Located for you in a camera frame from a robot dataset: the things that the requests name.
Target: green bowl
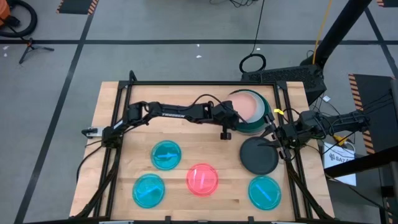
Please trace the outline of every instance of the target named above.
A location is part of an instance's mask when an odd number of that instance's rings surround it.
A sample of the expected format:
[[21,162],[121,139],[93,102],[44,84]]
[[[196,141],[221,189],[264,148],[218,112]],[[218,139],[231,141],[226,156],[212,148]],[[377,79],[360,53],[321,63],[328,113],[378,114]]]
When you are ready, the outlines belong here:
[[[236,90],[230,94],[237,93],[240,91],[250,91],[250,92],[256,94],[257,96],[259,96],[265,106],[264,115],[266,115],[270,112],[271,108],[270,108],[267,100],[264,97],[262,97],[262,95],[260,95],[259,93],[255,92],[253,90]],[[266,128],[266,126],[267,126],[266,122],[264,121],[263,118],[261,118],[255,122],[248,123],[248,124],[239,123],[236,126],[236,130],[243,134],[257,134],[257,133],[260,133],[261,131],[263,131]]]

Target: pink petri dish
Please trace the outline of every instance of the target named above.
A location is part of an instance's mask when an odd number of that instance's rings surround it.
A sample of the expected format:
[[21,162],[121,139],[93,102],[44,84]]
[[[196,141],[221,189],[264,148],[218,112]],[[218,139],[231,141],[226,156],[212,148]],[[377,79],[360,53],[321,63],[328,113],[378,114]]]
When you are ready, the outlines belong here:
[[228,95],[226,100],[232,101],[233,109],[236,110],[244,120],[252,118],[256,113],[256,99],[249,93],[243,91],[232,93]]
[[187,173],[187,186],[196,196],[210,196],[218,186],[217,171],[208,164],[196,164]]

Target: black lid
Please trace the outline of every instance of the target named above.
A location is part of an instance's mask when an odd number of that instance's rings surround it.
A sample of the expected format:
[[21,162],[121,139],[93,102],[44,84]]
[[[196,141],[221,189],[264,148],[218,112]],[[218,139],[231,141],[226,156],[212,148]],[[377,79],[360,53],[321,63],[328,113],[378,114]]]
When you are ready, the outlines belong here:
[[251,137],[243,142],[240,157],[243,166],[253,174],[265,175],[278,165],[278,152],[270,146],[259,146],[270,143],[262,137]]

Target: black floor tape line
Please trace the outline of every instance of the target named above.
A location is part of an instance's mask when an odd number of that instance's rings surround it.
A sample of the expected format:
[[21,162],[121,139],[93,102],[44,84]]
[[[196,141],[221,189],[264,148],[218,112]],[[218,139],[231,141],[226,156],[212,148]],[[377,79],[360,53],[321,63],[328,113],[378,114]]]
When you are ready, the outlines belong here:
[[376,21],[373,19],[373,16],[372,16],[371,11],[369,10],[369,8],[365,9],[365,14],[366,14],[366,17],[368,18],[368,20],[369,20],[369,22],[371,24],[371,27],[372,27],[372,29],[374,31],[374,34],[377,37],[377,40],[382,43],[380,45],[380,47],[381,47],[381,49],[382,49],[382,51],[384,53],[384,56],[387,59],[388,64],[390,65],[392,73],[394,74],[394,76],[396,78],[398,78],[398,68],[397,68],[396,62],[394,61],[394,58],[392,57],[387,45],[385,43],[383,43],[384,42],[383,36],[381,35],[380,30],[377,27]]
[[[316,40],[257,40],[257,44],[314,45]],[[34,44],[79,44],[80,40],[34,40]],[[0,40],[0,44],[25,44],[23,40]],[[254,44],[254,40],[197,39],[197,40],[84,40],[84,44],[98,45],[156,45],[156,44]],[[342,40],[339,45],[398,45],[398,40]]]
[[91,25],[91,22],[93,20],[93,16],[94,16],[94,14],[88,16],[88,18],[87,18],[85,27],[83,29],[83,33],[81,34],[81,37],[80,37],[80,42],[79,42],[79,44],[78,44],[78,46],[76,48],[75,55],[73,56],[73,59],[72,59],[72,62],[71,62],[71,65],[70,65],[70,68],[69,68],[69,71],[68,71],[68,75],[67,75],[67,77],[65,79],[65,82],[63,83],[60,97],[59,97],[57,105],[55,107],[54,114],[53,114],[53,116],[51,118],[50,126],[49,126],[49,128],[47,130],[47,134],[45,135],[42,148],[41,148],[39,156],[38,156],[38,158],[36,160],[36,164],[35,164],[35,167],[33,169],[33,173],[32,173],[32,175],[30,177],[29,184],[28,184],[28,186],[26,188],[26,191],[25,191],[25,194],[24,194],[24,198],[22,199],[21,205],[19,206],[17,217],[16,217],[16,219],[14,221],[15,224],[20,224],[20,223],[24,222],[24,219],[25,219],[25,216],[26,216],[26,212],[27,212],[27,209],[28,209],[29,204],[30,204],[30,200],[32,199],[34,190],[36,188],[37,181],[39,179],[40,173],[41,173],[43,165],[44,165],[44,160],[45,160],[45,158],[47,156],[47,153],[49,151],[50,143],[51,143],[51,140],[53,138],[53,135],[54,135],[54,132],[55,132],[55,128],[57,127],[57,123],[58,123],[58,120],[59,120],[60,115],[61,115],[61,110],[63,108],[63,104],[64,104],[65,99],[67,97],[67,93],[68,93],[70,84],[72,82],[72,78],[73,78],[73,75],[75,73],[77,63],[78,63],[79,58],[80,58],[81,50],[83,49],[83,46],[84,46],[84,40],[86,39],[88,30],[90,29],[90,25]]

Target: blue petri dish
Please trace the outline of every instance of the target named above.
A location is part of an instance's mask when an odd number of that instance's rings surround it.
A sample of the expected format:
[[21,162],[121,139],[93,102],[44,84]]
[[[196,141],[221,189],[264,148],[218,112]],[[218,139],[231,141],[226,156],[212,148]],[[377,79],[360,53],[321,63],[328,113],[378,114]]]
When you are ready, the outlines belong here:
[[157,143],[152,149],[150,159],[160,170],[170,170],[181,161],[181,149],[177,143],[169,140]]
[[259,176],[252,179],[249,184],[249,198],[257,208],[272,210],[279,205],[282,192],[274,179],[267,176]]
[[145,174],[137,179],[132,188],[132,198],[141,208],[158,205],[165,193],[163,180],[155,174]]

